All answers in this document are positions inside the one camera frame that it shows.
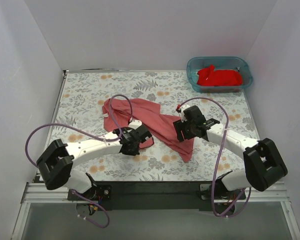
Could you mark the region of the pink t shirt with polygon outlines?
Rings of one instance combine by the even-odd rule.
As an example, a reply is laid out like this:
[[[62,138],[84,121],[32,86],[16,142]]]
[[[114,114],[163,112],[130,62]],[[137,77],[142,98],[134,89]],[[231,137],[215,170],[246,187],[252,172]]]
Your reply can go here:
[[[150,133],[163,142],[166,146],[177,152],[184,163],[188,163],[193,155],[194,140],[179,142],[173,122],[180,119],[179,116],[162,114],[161,105],[155,102],[134,98],[130,100],[132,109],[127,100],[107,99],[102,106],[102,113],[108,116],[104,118],[103,126],[108,132],[117,128],[111,118],[113,112],[115,120],[120,127],[128,126],[130,118],[141,121],[147,126]]]

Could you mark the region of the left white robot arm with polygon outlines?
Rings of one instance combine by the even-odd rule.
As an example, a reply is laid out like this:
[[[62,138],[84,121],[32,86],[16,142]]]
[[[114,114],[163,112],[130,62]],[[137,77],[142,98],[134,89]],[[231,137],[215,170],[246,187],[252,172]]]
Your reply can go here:
[[[152,134],[144,124],[130,123],[127,127],[108,132],[100,140],[64,143],[56,139],[36,163],[47,190],[66,187],[75,190],[85,200],[91,200],[96,196],[97,184],[88,173],[77,171],[75,167],[106,155],[139,155],[140,144],[151,138]]]

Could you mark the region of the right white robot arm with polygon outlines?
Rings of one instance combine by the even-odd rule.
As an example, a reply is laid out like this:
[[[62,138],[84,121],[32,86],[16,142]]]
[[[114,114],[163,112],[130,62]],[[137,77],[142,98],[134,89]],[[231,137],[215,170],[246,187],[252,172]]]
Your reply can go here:
[[[233,130],[226,130],[218,120],[206,119],[196,106],[178,106],[180,119],[173,123],[180,142],[201,138],[231,151],[244,162],[243,170],[229,171],[209,187],[222,199],[237,190],[254,188],[263,192],[288,174],[288,169],[273,140],[246,137]]]

